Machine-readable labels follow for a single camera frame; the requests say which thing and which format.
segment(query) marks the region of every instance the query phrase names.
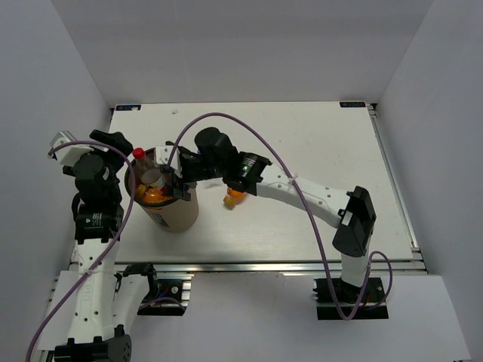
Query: cable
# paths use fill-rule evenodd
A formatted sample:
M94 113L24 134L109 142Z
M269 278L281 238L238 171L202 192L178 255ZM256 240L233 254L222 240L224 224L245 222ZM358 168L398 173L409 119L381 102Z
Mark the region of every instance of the cable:
M72 285L72 288L66 293L65 296L57 303L57 305L51 310L51 312L48 314L48 316L44 319L44 321L40 324L40 327L38 327L37 331L35 332L34 336L32 337L32 341L29 344L29 347L27 349L26 357L25 357L25 362L30 362L30 359L32 357L33 349L35 347L35 344L37 343L38 338L40 337L42 331L44 330L45 326L47 326L48 322L52 319L52 317L57 313L57 311L62 307L62 305L66 302L66 300L84 283L84 281L89 278L90 272L93 271L99 264L100 262L103 261L104 257L107 255L107 253L114 247L115 243L119 240L119 237L121 236L122 231L124 230L124 227L126 226L126 223L128 222L129 216L131 215L131 211L133 209L133 204L134 204L134 194L136 193L136 178L134 175L134 168L131 165L129 158L119 151L116 147L112 147L110 145L107 145L105 143L97 142L97 141L72 141L72 142L67 142L64 143L54 149L51 149L48 152L49 156L52 156L55 152L60 151L61 149L64 149L69 146L75 146L75 145L87 145L87 146L100 146L107 148L118 155L120 155L124 161L128 164L128 169L130 173L130 178L131 178L131 199L129 200L129 205L128 209L126 210L126 214L124 217L124 220L122 220L121 225L119 226L118 232L115 233L114 238L112 241L107 245L106 249L97 257L96 260L92 263L92 265L89 267L88 272L84 273L78 280L75 282L74 285Z
M151 302L147 302L147 303L144 303L142 304L140 307L139 307L139 311L141 309L144 309L144 308L148 308L151 304L153 303L158 303L158 302L164 302L164 301L169 301L169 302L173 302L173 303L176 303L178 304L178 306L183 309L183 311L186 310L186 307L184 305L181 304L181 302L177 301L175 298L171 298L170 296L159 296L158 298L156 299L153 299Z
M383 258L386 260L386 262L388 263L388 266L389 266L389 288L388 288L388 291L386 292L386 295L383 297L383 299L380 303L384 302L386 300L387 296L389 295L390 287L392 286L392 269L391 269L391 266L390 266L390 263L389 263L389 259L383 253L381 253L380 251L373 251L369 256L368 267L366 269L364 282L363 282L362 287L361 287L361 292L359 293L358 298L357 298L357 300L354 304L354 307L353 307L352 311L350 312L350 314L348 316L346 316L344 314L342 308L340 307L339 300L337 299L337 294L335 292L334 283L332 282L331 273L330 273L330 270L329 270L328 260L327 260L327 257L325 255L324 245L322 243L320 233L318 232L317 224L315 223L315 217L314 217L312 211L310 210L310 207L309 207L309 204L307 203L307 200L303 196L302 189L298 186L297 181L292 177L292 174L290 173L290 171L288 170L287 166L285 165L283 160L280 158L278 153L271 147L270 144L268 144L267 141L265 141L265 139L260 134L258 134L258 132L256 132L248 124L244 123L243 121L240 121L238 118L233 117L232 115L227 115L226 113L221 113L221 112L212 112L212 113L206 113L204 115L200 115L199 117L197 117L194 120L192 120L191 122L189 122L184 127L184 129L181 130L179 136L176 138L176 141L173 144L173 149L172 149L171 154L169 156L167 166L171 165L171 162L173 161L174 154L175 154L175 152L176 152L176 150L177 150L177 148L180 144L180 141L183 138L183 136L185 135L185 133L188 131L188 129L190 129L194 124L200 122L200 120L208 118L208 117L213 117L213 116L231 119L232 121L240 124L242 127L249 130L272 153L273 157L275 157L277 162L280 164L281 168L283 169L283 171L285 172L287 177L289 179L293 180L292 186L297 191L297 194L299 195L300 200L302 201L303 208L307 212L307 215L309 216L309 219L310 219L310 223L312 224L312 228L313 228L314 233L315 233L315 239L317 240L318 248L320 250L320 255L322 257L322 264L324 264L324 272L325 272L325 276L327 278L329 292L330 292L331 297L334 301L335 308L336 308L337 313L339 314L340 318L344 319L345 321L350 321L351 319L354 318L355 313L357 313L358 307L361 305L362 297L365 294L365 290L366 290L368 282L369 282L369 274L371 273L372 257L376 253L383 256Z

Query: beige cylinder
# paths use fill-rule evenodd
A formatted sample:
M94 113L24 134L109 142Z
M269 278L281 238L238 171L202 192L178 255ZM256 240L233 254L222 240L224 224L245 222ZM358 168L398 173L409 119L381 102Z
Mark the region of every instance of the beige cylinder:
M148 149L146 155L153 158L154 149ZM136 176L136 186L139 184L140 180ZM127 170L125 174L125 188L130 195L131 178L129 177L129 170ZM191 201L171 199L160 204L149 204L136 200L136 203L141 206L141 208L161 229L167 232L183 232L189 229L198 218L198 198L196 197L196 189L191 188L188 192L191 194Z
M140 206L162 229L167 232L183 232L189 229L198 218L196 189L190 189L189 193L191 201L176 200L160 207Z

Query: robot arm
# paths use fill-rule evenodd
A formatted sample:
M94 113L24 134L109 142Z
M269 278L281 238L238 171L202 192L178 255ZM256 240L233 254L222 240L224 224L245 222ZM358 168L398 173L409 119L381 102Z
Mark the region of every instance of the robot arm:
M214 127L205 128L195 137L198 153L179 147L173 163L166 167L172 145L155 149L155 161L174 181L174 197L188 199L183 184L203 179L223 178L223 182L239 192L273 200L304 210L302 201L290 179L278 166L260 155L239 152L228 136ZM346 192L297 177L314 216L337 229L333 246L341 252L342 281L360 288L368 264L368 247L376 221L369 192L356 186Z
M120 149L125 155L132 145L120 133L94 131L91 138ZM75 140L68 132L59 133L52 147ZM206 128L195 138L199 154L179 147L174 162L166 166L173 146L159 146L155 161L171 175L173 196L189 200L184 185L203 179L223 178L228 187L303 209L292 180L280 167L260 155L238 152L228 136L216 128ZM74 200L75 239L79 255L79 275L83 275L118 231L124 215L116 173L123 160L114 152L85 146L70 146L54 156L63 172L75 177L79 191ZM376 214L367 190L356 186L345 192L297 178L310 210L337 229L333 245L342 253L342 281L356 290L362 285L368 262L368 245ZM149 263L130 265L117 278L114 272L118 245L77 292L75 314L67 343L55 350L58 361L112 361L131 359L129 329L142 301L158 295L155 270Z

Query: white table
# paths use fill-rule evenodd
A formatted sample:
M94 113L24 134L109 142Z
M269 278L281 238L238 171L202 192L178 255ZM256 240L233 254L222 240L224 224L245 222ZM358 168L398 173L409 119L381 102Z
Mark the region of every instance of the white table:
M356 185L371 193L377 214L371 249L390 259L411 258L405 225L366 108L340 108L338 102L143 104L137 111L115 111L110 132L121 131L134 147L145 149L174 141L192 119L225 112L247 122L272 145L292 173L337 189ZM194 137L218 127L240 151L274 158L251 133L224 118L194 126L182 145L195 151ZM125 168L119 172L123 179ZM122 187L124 208L128 194ZM304 262L320 260L306 213L277 201L247 196L233 210L223 206L221 181L198 184L200 214L180 234L162 231L135 206L122 234L117 262ZM330 260L340 260L331 246L335 229L318 227Z

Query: white wall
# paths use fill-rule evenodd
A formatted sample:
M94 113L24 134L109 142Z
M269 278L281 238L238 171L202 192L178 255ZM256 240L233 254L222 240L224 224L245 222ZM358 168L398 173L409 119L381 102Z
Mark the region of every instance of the white wall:
M432 0L54 0L109 105L379 101Z
M483 360L483 3L438 0L379 105L426 264Z
M85 138L109 110L49 0L0 6L0 358L23 360L73 247L73 179L48 160L51 137Z

